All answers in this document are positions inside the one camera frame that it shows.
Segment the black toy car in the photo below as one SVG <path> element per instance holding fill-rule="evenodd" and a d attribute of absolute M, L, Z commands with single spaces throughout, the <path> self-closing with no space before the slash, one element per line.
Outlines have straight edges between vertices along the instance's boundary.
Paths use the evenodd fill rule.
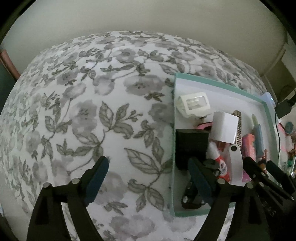
<path fill-rule="evenodd" d="M 182 208 L 189 210 L 199 209 L 206 204 L 192 180 L 185 188 L 181 204 Z"/>

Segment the brown dog toy figure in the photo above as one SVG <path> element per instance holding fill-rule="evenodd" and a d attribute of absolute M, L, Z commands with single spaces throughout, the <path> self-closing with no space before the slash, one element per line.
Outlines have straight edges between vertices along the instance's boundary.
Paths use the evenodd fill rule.
<path fill-rule="evenodd" d="M 267 161 L 266 159 L 261 159 L 260 161 L 257 162 L 257 165 L 265 172 L 266 171 L 266 164 Z"/>

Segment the red white glue bottle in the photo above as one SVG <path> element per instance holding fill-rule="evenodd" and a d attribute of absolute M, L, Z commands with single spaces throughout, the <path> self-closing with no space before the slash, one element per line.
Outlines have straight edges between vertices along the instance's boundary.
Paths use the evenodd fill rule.
<path fill-rule="evenodd" d="M 221 156 L 218 147 L 214 142 L 208 143 L 207 157 L 214 160 L 215 163 L 218 164 L 218 172 L 215 173 L 216 178 L 222 178 L 229 183 L 231 178 L 226 162 Z"/>

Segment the black square box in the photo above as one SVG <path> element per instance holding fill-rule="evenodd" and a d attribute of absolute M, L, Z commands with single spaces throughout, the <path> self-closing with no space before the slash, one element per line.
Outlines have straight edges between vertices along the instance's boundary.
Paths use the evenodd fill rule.
<path fill-rule="evenodd" d="M 175 164 L 178 170 L 187 171 L 190 159 L 206 159 L 208 139 L 209 132 L 205 130 L 176 129 Z"/>

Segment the gold patterned black lighter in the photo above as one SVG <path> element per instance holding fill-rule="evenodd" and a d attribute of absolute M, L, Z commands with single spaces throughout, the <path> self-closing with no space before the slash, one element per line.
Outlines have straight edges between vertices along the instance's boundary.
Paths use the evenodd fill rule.
<path fill-rule="evenodd" d="M 236 134 L 236 145 L 239 146 L 239 148 L 241 149 L 242 146 L 242 119 L 241 119 L 241 112 L 238 110 L 235 110 L 232 115 L 236 116 L 239 118 L 238 120 L 238 125 L 237 125 L 237 134 Z"/>

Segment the pink kids smartwatch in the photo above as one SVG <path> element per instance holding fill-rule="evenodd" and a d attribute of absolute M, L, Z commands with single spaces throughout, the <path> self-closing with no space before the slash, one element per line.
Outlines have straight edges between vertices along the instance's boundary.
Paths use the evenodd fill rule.
<path fill-rule="evenodd" d="M 204 131 L 211 131 L 212 128 L 212 122 L 207 122 L 207 123 L 201 123 L 198 126 L 196 126 L 197 130 L 204 130 Z"/>

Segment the white small box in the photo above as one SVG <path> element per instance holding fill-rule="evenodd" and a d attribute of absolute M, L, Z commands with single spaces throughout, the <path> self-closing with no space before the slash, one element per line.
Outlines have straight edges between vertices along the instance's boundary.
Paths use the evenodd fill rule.
<path fill-rule="evenodd" d="M 236 141 L 237 125 L 239 118 L 222 111 L 213 114 L 210 139 L 234 144 Z"/>

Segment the white rectangular plastic frame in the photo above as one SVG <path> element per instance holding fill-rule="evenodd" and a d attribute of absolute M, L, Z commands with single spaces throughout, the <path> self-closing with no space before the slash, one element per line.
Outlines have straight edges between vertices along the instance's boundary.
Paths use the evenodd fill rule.
<path fill-rule="evenodd" d="M 204 92 L 181 95 L 177 98 L 175 106 L 185 118 L 204 118 L 211 114 L 210 103 Z"/>

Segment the colourful trinket pile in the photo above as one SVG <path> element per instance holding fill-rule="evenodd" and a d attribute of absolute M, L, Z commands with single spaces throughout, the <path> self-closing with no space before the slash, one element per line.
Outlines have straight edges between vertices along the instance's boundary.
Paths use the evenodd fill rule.
<path fill-rule="evenodd" d="M 294 175 L 295 172 L 295 142 L 290 135 L 285 135 L 285 148 L 283 158 L 284 170 L 288 175 Z"/>

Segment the teal white shallow box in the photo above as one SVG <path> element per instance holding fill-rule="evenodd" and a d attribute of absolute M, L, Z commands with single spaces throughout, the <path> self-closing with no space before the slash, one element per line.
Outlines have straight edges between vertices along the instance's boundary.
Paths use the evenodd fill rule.
<path fill-rule="evenodd" d="M 204 162 L 232 185 L 250 180 L 242 160 L 267 155 L 278 163 L 274 101 L 270 93 L 252 95 L 208 78 L 178 73 L 175 77 L 175 125 L 171 214 L 205 215 L 210 206 L 192 188 L 190 159 Z"/>

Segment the teal round tin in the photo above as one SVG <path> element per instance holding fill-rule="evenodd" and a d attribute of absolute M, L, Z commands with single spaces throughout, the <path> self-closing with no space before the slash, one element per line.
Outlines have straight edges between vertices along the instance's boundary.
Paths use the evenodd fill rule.
<path fill-rule="evenodd" d="M 291 121 L 288 121 L 285 124 L 285 132 L 290 135 L 293 131 L 294 131 L 294 125 Z"/>

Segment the black power adapter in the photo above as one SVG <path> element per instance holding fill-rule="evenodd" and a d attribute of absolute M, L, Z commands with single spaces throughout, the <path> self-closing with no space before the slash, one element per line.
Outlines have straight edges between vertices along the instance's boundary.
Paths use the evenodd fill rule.
<path fill-rule="evenodd" d="M 289 114 L 292 110 L 292 107 L 295 104 L 295 100 L 292 99 L 285 99 L 283 102 L 281 102 L 280 104 L 278 104 L 275 107 L 275 113 L 277 115 L 278 118 L 283 118 L 284 116 L 286 116 L 287 114 Z"/>

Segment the floral grey white blanket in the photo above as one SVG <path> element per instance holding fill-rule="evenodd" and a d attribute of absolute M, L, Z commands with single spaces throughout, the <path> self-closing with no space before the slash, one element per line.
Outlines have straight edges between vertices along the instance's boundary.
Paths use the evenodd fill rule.
<path fill-rule="evenodd" d="M 1 112 L 1 171 L 25 214 L 45 182 L 65 185 L 105 156 L 88 206 L 104 240 L 193 240 L 204 218 L 169 212 L 177 72 L 266 92 L 253 67 L 163 33 L 94 34 L 36 56 Z"/>

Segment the white power strip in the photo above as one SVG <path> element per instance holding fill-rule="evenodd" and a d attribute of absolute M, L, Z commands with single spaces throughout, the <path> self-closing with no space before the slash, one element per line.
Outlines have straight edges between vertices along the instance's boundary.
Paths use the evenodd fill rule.
<path fill-rule="evenodd" d="M 274 99 L 269 92 L 265 92 L 261 97 L 267 103 L 269 108 L 274 109 L 276 107 Z"/>

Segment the dark teal cabinet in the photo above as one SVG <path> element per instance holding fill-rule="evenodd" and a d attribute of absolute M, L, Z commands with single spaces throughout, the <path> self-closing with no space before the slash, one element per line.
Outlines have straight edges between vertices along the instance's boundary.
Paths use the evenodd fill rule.
<path fill-rule="evenodd" d="M 20 77 L 20 74 L 6 50 L 1 50 L 0 68 L 0 109 L 2 111 L 13 86 Z"/>

